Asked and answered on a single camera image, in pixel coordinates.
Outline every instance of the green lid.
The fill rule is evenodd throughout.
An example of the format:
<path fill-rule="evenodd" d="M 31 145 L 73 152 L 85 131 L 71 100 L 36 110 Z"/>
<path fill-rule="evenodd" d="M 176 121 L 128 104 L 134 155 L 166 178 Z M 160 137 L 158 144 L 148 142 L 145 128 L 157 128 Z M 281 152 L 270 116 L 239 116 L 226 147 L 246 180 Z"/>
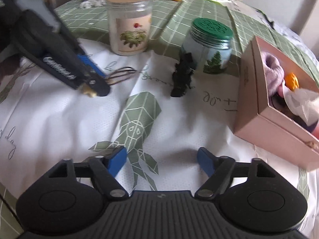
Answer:
<path fill-rule="evenodd" d="M 232 39 L 232 30 L 215 20 L 206 18 L 197 18 L 193 21 L 193 26 L 195 26 L 199 31 L 204 32 L 210 36 L 214 36 L 216 39 Z"/>

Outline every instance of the ribbed black surface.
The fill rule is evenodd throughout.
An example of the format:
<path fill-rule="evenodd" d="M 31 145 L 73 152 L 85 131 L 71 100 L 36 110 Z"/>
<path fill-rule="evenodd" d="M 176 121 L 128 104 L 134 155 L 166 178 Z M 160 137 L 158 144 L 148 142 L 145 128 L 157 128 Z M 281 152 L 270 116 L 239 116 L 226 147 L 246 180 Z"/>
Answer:
<path fill-rule="evenodd" d="M 20 239 L 45 236 L 24 233 Z M 229 224 L 209 202 L 189 191 L 136 191 L 126 201 L 111 203 L 92 226 L 58 239 L 305 239 L 298 231 L 283 235 L 254 235 Z"/>

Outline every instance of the jar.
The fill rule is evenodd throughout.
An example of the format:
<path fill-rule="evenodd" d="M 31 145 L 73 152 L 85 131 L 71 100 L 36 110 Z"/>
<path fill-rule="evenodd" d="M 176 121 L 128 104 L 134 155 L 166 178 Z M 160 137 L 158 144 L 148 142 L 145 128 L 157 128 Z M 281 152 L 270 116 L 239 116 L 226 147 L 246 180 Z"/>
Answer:
<path fill-rule="evenodd" d="M 110 45 L 114 53 L 132 56 L 146 50 L 152 0 L 107 0 Z"/>
<path fill-rule="evenodd" d="M 211 19 L 197 18 L 181 46 L 180 53 L 191 53 L 192 68 L 204 73 L 222 73 L 232 53 L 232 30 Z"/>

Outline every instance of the open box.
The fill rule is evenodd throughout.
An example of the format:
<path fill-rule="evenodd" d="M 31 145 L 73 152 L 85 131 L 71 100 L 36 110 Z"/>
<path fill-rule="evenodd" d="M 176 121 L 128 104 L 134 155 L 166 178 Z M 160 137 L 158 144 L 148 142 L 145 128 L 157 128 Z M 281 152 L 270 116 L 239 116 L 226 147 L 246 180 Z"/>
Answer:
<path fill-rule="evenodd" d="M 319 93 L 315 81 L 296 63 L 263 39 L 254 37 L 241 57 L 240 87 L 234 134 L 307 171 L 319 168 L 319 140 L 269 105 L 261 52 L 277 57 L 285 74 L 299 86 Z"/>

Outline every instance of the green grid pattern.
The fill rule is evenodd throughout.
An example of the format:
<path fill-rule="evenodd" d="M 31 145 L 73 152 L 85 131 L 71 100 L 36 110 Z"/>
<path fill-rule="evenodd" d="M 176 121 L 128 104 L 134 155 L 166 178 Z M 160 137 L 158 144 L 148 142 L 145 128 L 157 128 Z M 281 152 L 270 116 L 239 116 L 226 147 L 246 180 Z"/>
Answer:
<path fill-rule="evenodd" d="M 55 11 L 75 37 L 109 44 L 106 6 L 80 8 L 82 1 L 72 0 Z M 197 17 L 217 20 L 234 31 L 228 74 L 239 76 L 241 54 L 254 35 L 257 35 L 280 49 L 319 83 L 319 71 L 314 63 L 283 36 L 249 16 L 230 11 L 226 7 L 207 0 L 187 0 L 181 3 L 153 0 L 150 49 L 159 55 L 179 59 L 179 49 L 192 20 Z M 303 193 L 305 198 L 308 198 L 307 172 L 302 169 L 299 169 L 297 189 Z M 14 209 L 17 200 L 1 183 L 0 194 Z M 22 231 L 9 210 L 0 201 L 0 239 L 14 239 Z"/>

